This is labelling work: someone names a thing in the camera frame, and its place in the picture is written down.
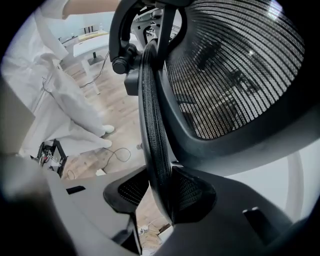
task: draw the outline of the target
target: white cloth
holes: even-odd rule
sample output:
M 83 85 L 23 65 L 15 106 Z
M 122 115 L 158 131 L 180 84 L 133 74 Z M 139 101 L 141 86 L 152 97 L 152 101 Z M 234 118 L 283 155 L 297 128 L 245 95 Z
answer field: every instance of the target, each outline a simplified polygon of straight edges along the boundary
M 38 8 L 11 42 L 1 73 L 35 120 L 21 152 L 36 156 L 42 142 L 57 139 L 67 156 L 109 147 L 100 138 L 102 121 L 76 82 L 57 66 L 68 52 L 47 27 L 42 13 L 62 16 L 67 0 L 51 0 Z

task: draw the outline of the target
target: wooden floor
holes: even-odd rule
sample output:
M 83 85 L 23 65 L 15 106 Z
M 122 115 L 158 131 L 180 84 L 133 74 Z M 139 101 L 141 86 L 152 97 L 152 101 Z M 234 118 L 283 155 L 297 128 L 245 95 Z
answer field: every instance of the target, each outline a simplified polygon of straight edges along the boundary
M 107 50 L 97 52 L 97 55 L 103 57 L 106 54 Z M 94 76 L 99 74 L 102 65 L 103 61 L 90 67 Z M 72 76 L 80 86 L 88 82 L 86 73 L 80 63 L 75 62 L 64 71 Z M 106 164 L 112 153 L 103 148 L 85 152 L 79 156 L 69 156 L 62 179 L 89 178 L 94 177 L 98 169 L 104 168 L 106 173 L 112 173 L 132 167 L 138 168 L 145 164 L 143 150 L 137 148 L 137 145 L 141 143 L 138 97 L 127 95 L 124 79 L 125 75 L 113 72 L 110 60 L 107 59 L 102 74 L 96 80 L 100 94 L 96 95 L 90 85 L 82 90 L 88 101 L 98 111 L 103 123 L 115 127 L 113 133 L 104 137 L 112 141 L 112 147 L 109 149 L 115 151 L 120 148 L 127 148 L 131 156 L 126 149 L 120 149 L 116 154 L 119 159 L 125 162 L 121 162 L 113 155 L 107 166 Z M 136 211 L 136 217 L 139 227 L 149 226 L 149 231 L 140 236 L 140 241 L 142 248 L 152 253 L 161 244 L 157 236 L 159 229 L 168 222 L 157 208 L 150 187 Z

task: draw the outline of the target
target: black stand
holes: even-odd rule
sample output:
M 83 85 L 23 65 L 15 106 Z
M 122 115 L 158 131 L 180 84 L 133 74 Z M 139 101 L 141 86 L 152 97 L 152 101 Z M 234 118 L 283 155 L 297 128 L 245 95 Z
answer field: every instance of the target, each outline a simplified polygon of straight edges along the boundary
M 100 62 L 100 61 L 103 61 L 103 60 L 104 60 L 104 58 L 103 58 L 101 55 L 99 55 L 99 56 L 97 57 L 96 52 L 94 52 L 94 53 L 93 53 L 93 58 L 88 59 L 88 63 L 89 63 L 89 65 L 91 66 L 91 65 L 93 65 L 93 64 L 95 64 L 95 63 L 98 63 L 98 62 Z

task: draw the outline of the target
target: white table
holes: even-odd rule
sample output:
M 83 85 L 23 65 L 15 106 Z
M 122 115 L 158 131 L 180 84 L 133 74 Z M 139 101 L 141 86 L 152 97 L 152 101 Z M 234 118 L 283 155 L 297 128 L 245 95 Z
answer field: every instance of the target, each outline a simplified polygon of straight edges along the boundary
M 130 43 L 133 43 L 137 46 L 137 48 L 140 48 L 139 47 L 140 44 L 138 43 L 138 40 L 134 34 L 130 34 Z M 90 65 L 88 61 L 85 59 L 85 56 L 108 47 L 109 47 L 108 34 L 90 38 L 86 41 L 77 43 L 73 46 L 73 57 L 81 60 L 83 69 L 87 76 L 87 83 L 91 82 L 94 78 L 90 72 Z M 97 95 L 100 94 L 100 91 L 98 90 L 95 82 L 92 83 L 92 86 L 95 93 Z

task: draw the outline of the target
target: mesh backrest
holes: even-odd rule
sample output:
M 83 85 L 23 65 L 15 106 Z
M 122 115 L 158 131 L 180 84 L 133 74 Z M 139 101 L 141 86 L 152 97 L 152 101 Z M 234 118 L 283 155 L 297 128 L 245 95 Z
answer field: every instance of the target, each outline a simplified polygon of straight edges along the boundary
M 196 0 L 166 67 L 196 135 L 214 139 L 256 119 L 288 89 L 304 41 L 275 1 Z

